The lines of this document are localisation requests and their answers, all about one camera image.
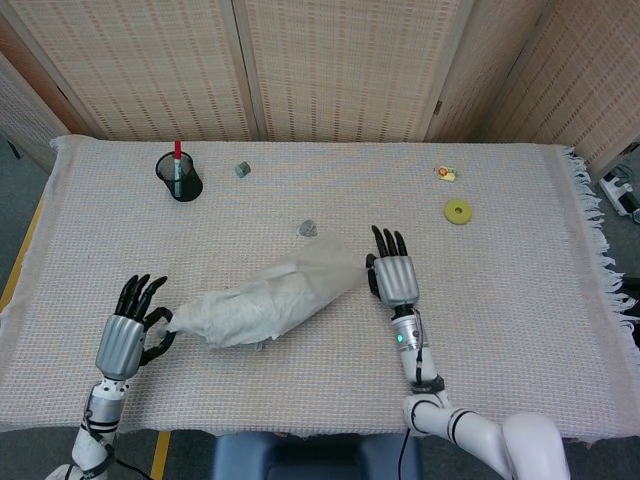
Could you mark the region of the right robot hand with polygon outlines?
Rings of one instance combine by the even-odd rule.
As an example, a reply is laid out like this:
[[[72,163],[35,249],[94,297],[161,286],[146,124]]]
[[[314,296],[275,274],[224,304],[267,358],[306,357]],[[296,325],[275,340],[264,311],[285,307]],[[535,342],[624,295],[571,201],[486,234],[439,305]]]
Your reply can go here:
[[[420,291],[402,234],[375,225],[371,230],[378,248],[378,255],[369,253],[365,259],[371,293],[391,309],[416,305]]]

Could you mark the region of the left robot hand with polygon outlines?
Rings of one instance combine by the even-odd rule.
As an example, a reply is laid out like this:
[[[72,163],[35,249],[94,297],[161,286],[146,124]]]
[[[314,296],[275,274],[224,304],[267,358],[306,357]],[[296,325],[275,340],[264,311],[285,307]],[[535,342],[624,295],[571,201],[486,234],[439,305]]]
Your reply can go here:
[[[167,276],[149,282],[150,275],[132,276],[123,286],[114,313],[107,320],[96,355],[95,365],[104,377],[126,381],[140,367],[164,355],[173,345],[175,332],[164,334],[158,345],[146,349],[148,331],[161,319],[170,323],[173,313],[157,307],[148,313],[156,291],[166,283]]]

